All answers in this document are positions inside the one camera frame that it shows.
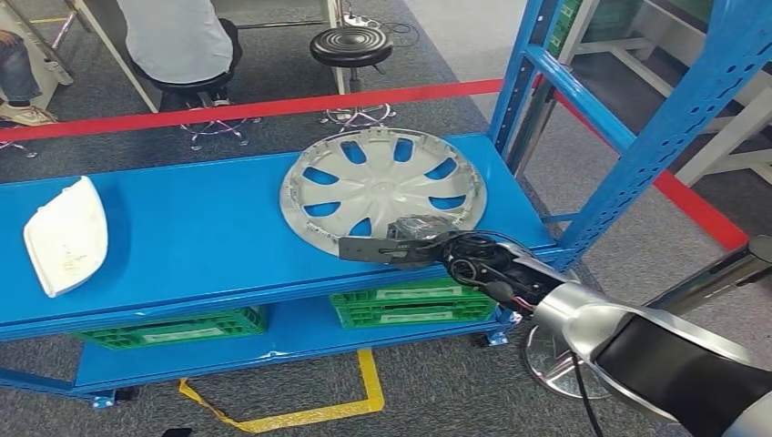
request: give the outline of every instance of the blue steel upright post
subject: blue steel upright post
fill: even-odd
[[[490,135],[506,156],[536,72],[576,106],[622,156],[558,241],[552,260],[569,269],[772,57],[772,2],[716,0],[702,55],[635,137],[544,50],[541,32],[560,0],[530,0],[499,95]]]

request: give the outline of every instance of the caster wheel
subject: caster wheel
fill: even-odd
[[[124,403],[133,401],[139,395],[139,389],[137,387],[126,387],[125,389],[116,390],[116,402]]]
[[[491,347],[485,334],[472,334],[469,336],[470,343],[474,348],[485,349]]]

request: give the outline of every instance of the gray carpet floor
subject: gray carpet floor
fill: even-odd
[[[55,16],[52,1],[37,2],[47,6],[30,6],[33,18]],[[471,2],[461,0],[354,3],[368,15],[420,25],[425,33],[418,45],[395,51],[385,63],[386,76],[364,72],[366,87],[373,88],[500,76],[523,7],[523,0],[491,1],[489,10],[477,10]],[[443,32],[443,22],[467,25]],[[244,31],[242,44],[247,55],[231,87],[234,98],[252,102],[330,93],[330,75],[306,52],[313,34],[311,28]],[[276,56],[277,47],[281,47],[281,57]],[[52,102],[51,109],[60,116],[76,119],[145,110],[95,36],[74,33],[67,40],[65,53],[79,80],[57,93]],[[283,73],[289,71],[291,76]],[[480,130],[490,115],[492,101],[491,97],[476,97],[398,105],[399,115],[392,124],[439,135]],[[199,152],[188,149],[187,138],[176,128],[36,141],[31,146],[41,152],[38,158],[0,155],[0,180],[299,150],[330,133],[329,127],[315,123],[316,117],[273,117],[249,126],[251,142],[246,147],[218,138]],[[593,165],[576,166],[578,158]],[[526,187],[533,189],[533,200],[544,211],[568,210],[586,198],[614,160],[607,147],[558,109],[529,167]],[[580,273],[616,296],[641,301],[720,253],[715,243],[653,191],[587,254],[587,267]],[[764,290],[744,292],[748,299],[731,302],[731,310],[726,309],[726,300],[720,300],[693,317],[752,346],[762,362],[770,363],[769,339],[758,333],[759,327],[768,327],[768,311],[764,309],[772,301]],[[590,435],[581,403],[552,395],[523,367],[521,343],[527,328],[514,330],[511,344],[496,348],[481,348],[479,339],[463,336],[378,349],[374,356],[386,398],[384,411],[265,435]],[[68,378],[75,371],[79,347],[78,341],[67,336],[4,343],[0,345],[0,365]],[[364,396],[354,354],[210,375],[196,378],[192,384],[237,420]],[[102,411],[81,401],[5,389],[0,390],[0,405],[0,435],[8,436],[156,437],[167,428],[185,426],[195,430],[195,437],[245,435],[179,395],[173,381],[142,387],[135,401]],[[597,401],[594,406],[606,435],[655,436],[663,431],[661,423],[617,401]]]

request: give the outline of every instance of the jeans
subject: jeans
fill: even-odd
[[[40,87],[32,75],[24,38],[14,34],[15,44],[0,43],[0,88],[11,102],[24,102],[40,96]]]

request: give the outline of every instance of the stool seat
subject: stool seat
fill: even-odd
[[[393,42],[380,29],[360,26],[334,27],[314,36],[311,55],[325,66],[359,68],[388,58]]]
[[[169,93],[195,95],[198,93],[206,93],[211,90],[217,90],[224,87],[230,79],[233,78],[233,70],[227,71],[221,75],[217,75],[207,80],[199,80],[190,84],[170,84],[169,82],[160,82],[155,79],[149,79],[150,83],[154,87],[161,91],[168,91]]]

